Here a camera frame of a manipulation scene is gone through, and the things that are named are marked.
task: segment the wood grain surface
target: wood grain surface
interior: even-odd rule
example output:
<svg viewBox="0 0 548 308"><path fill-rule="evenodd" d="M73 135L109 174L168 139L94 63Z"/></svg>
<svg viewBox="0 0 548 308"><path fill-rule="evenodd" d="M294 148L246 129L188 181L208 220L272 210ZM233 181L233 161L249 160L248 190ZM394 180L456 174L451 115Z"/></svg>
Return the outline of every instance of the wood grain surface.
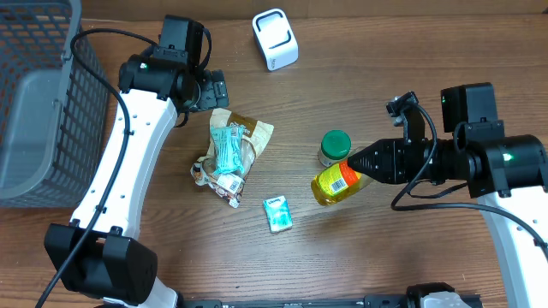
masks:
<svg viewBox="0 0 548 308"><path fill-rule="evenodd" d="M540 14L547 0L82 0L83 17L162 21L166 14L200 20L252 19L281 8L290 18L409 15Z"/></svg>
<svg viewBox="0 0 548 308"><path fill-rule="evenodd" d="M506 133L533 133L548 144L548 16L443 16L309 19L292 22L300 58L268 73L250 21L208 21L209 68L221 68L230 109L275 126L253 166L239 209L189 174L206 152L211 112L191 115L162 148L146 194L140 242L158 254L158 275L187 299L322 299L403 293L445 281L505 307L497 257L473 210L397 213L401 187L371 184L331 206L315 203L310 180L322 170L324 133L346 131L353 146L398 138L384 103L416 91L442 131L439 91L490 81ZM88 23L156 39L161 22ZM145 45L114 34L91 38L110 81ZM106 133L115 102L111 101ZM441 138L449 138L441 133ZM428 185L420 193L442 188ZM294 227L271 234L262 200L285 195ZM466 192L447 198L468 201ZM405 198L402 204L411 204ZM43 248L51 222L72 210L0 210L0 307L33 307L54 268ZM98 301L57 285L47 307L84 308Z"/></svg>

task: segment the small white box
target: small white box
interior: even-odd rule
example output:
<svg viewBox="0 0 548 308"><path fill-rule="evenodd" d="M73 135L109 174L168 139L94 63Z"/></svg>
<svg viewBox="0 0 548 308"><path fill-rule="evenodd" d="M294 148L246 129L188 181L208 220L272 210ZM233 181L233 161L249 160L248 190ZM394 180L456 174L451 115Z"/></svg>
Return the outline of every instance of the small white box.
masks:
<svg viewBox="0 0 548 308"><path fill-rule="evenodd" d="M253 18L253 35L266 67L277 70L297 61L299 46L281 9L271 9Z"/></svg>

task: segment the yellow bottle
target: yellow bottle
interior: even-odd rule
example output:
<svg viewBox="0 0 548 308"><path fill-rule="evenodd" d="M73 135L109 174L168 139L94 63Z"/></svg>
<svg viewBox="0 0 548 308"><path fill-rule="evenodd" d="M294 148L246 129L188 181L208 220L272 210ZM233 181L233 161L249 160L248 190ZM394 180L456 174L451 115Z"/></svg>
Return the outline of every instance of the yellow bottle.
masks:
<svg viewBox="0 0 548 308"><path fill-rule="evenodd" d="M333 205L359 192L372 181L369 176L353 171L344 160L316 175L310 186L319 204Z"/></svg>

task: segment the wire mesh basket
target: wire mesh basket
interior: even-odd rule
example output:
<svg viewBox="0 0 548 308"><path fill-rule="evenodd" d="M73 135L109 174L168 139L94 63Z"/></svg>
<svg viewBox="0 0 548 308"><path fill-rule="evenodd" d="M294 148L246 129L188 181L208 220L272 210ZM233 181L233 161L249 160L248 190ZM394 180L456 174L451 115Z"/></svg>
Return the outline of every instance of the wire mesh basket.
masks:
<svg viewBox="0 0 548 308"><path fill-rule="evenodd" d="M0 206L73 206L91 184L108 93L73 62L80 17L78 0L0 0Z"/></svg>

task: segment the green lid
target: green lid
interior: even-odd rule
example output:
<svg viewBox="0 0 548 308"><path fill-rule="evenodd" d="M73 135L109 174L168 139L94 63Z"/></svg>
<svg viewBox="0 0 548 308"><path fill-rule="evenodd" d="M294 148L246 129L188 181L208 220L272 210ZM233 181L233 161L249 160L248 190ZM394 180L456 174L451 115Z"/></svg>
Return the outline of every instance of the green lid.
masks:
<svg viewBox="0 0 548 308"><path fill-rule="evenodd" d="M350 137L343 131L334 130L325 134L322 140L322 152L333 160L344 159L350 152Z"/></svg>

